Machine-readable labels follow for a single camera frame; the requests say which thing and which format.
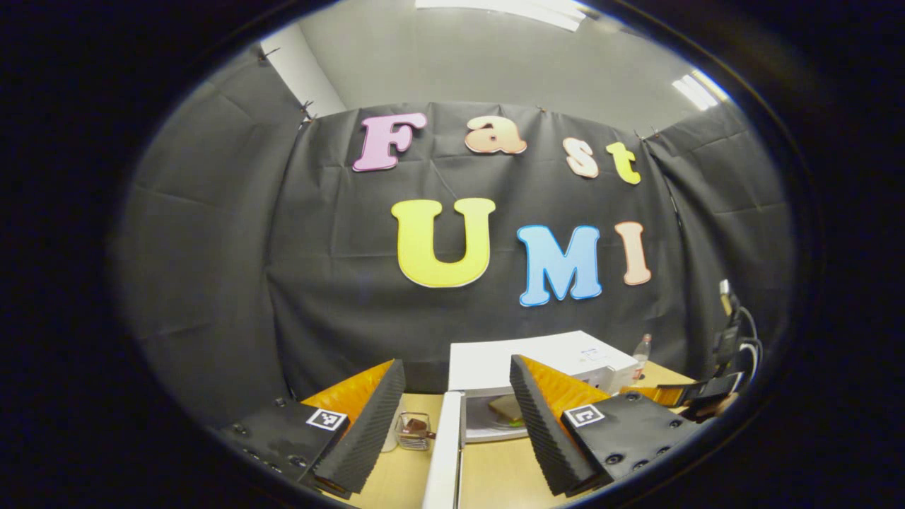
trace ceiling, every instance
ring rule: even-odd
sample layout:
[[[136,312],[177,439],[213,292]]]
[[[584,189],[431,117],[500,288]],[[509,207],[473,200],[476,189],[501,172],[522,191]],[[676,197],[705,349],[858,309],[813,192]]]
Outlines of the ceiling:
[[[349,109],[420,101],[538,105],[642,136],[697,112],[672,87],[689,64],[605,21],[586,18],[572,33],[500,12],[345,0],[299,25]]]

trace letter u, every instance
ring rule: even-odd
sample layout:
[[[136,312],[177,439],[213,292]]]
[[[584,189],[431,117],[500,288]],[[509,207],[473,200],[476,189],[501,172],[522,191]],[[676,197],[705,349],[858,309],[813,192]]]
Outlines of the letter u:
[[[465,217],[465,256],[440,262],[433,254],[433,219],[443,210],[433,200],[408,200],[391,212],[399,220],[397,258],[405,277],[429,288],[464,286],[477,280],[491,261],[488,216],[497,206],[487,198],[464,198],[453,208]]]

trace letter m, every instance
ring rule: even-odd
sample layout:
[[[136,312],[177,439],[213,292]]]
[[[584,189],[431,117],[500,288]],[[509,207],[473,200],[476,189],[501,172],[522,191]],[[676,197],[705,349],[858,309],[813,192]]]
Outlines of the letter m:
[[[550,300],[544,281],[550,281],[560,301],[566,298],[569,284],[573,299],[589,299],[603,291],[597,281],[597,239],[600,231],[593,226],[579,226],[572,232],[566,254],[546,226],[523,226],[516,234],[528,250],[528,289],[521,295],[523,306],[540,306]]]

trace wrinkled fabric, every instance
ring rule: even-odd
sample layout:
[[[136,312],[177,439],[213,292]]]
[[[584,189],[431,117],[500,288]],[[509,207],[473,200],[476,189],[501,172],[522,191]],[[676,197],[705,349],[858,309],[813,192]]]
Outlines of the wrinkled fabric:
[[[396,167],[352,171],[361,121],[411,112],[428,124]],[[528,149],[468,150],[466,122],[484,115],[513,120]],[[351,110],[301,128],[300,120],[273,68],[254,49],[240,55],[163,125],[111,238],[123,317],[161,383],[206,424],[307,397],[391,358],[405,361],[406,390],[443,392],[452,342],[573,330],[628,353],[650,333],[653,361],[700,378],[725,321],[723,278],[768,348],[787,325],[789,207],[775,163],[729,105],[646,140],[534,107],[469,102]],[[592,147],[597,178],[571,171],[566,137]],[[637,186],[617,176],[605,151],[617,141],[636,157]],[[496,204],[484,275],[441,289],[406,279],[392,205],[439,201],[434,248],[453,262],[464,254],[453,203],[465,197]],[[614,230],[623,221],[644,227],[653,277],[637,286],[623,282]],[[562,249],[576,227],[598,228],[602,293],[523,307],[527,256],[516,233],[527,225],[548,226]]]

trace plastic bottle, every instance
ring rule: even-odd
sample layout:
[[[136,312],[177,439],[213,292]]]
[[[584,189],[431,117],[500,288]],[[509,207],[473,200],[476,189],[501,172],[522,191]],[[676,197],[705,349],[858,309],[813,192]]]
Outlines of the plastic bottle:
[[[634,371],[634,375],[632,375],[632,384],[638,383],[638,380],[641,379],[641,371],[644,369],[644,365],[647,364],[647,358],[651,356],[651,335],[644,334],[641,338],[641,342],[638,343],[638,346],[634,348],[634,353],[632,357],[638,362],[641,362],[641,365]]]

